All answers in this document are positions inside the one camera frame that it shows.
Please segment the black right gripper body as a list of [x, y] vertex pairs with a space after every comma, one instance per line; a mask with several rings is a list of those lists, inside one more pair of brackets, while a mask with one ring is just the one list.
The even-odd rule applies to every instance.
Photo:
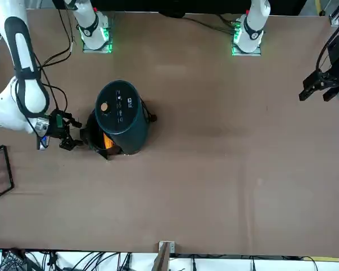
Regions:
[[57, 139], [68, 138], [71, 118], [71, 113], [54, 109], [49, 115], [49, 127], [46, 135]]

